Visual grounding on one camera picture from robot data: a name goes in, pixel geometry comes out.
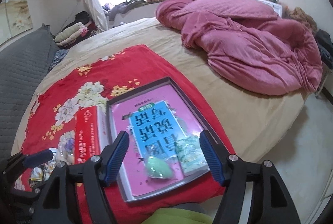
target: beige bed sheet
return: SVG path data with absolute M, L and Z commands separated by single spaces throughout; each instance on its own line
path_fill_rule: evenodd
M 246 161 L 258 161 L 276 145 L 304 105 L 303 91 L 271 97 L 243 90 L 212 70 L 204 51 L 182 47 L 179 32 L 164 27 L 155 18 L 145 18 L 93 36 L 69 50 L 36 89 L 18 128 L 12 154 L 20 150 L 24 141 L 29 113 L 38 94 L 75 68 L 138 44 L 161 55 L 199 89 L 236 153 Z

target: pink comforter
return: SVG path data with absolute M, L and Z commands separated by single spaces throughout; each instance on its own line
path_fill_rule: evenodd
M 322 63 L 312 33 L 259 1 L 166 0 L 156 18 L 181 30 L 187 48 L 204 49 L 209 65 L 244 89 L 283 95 L 319 86 Z

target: green tissue package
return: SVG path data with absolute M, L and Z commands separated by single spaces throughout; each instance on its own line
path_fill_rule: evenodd
M 191 135 L 185 139 L 175 141 L 175 150 L 185 176 L 198 171 L 209 170 L 203 151 L 200 148 L 198 136 Z

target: green label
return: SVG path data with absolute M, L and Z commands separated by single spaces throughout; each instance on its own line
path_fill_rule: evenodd
M 154 103 L 146 104 L 146 105 L 144 105 L 142 107 L 139 107 L 138 111 L 139 112 L 145 111 L 145 110 L 147 110 L 149 108 L 152 108 L 154 105 L 155 105 Z

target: green fabric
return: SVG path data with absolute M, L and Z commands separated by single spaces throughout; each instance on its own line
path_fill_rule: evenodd
M 178 208 L 158 209 L 142 224 L 212 224 L 213 220 L 205 214 Z

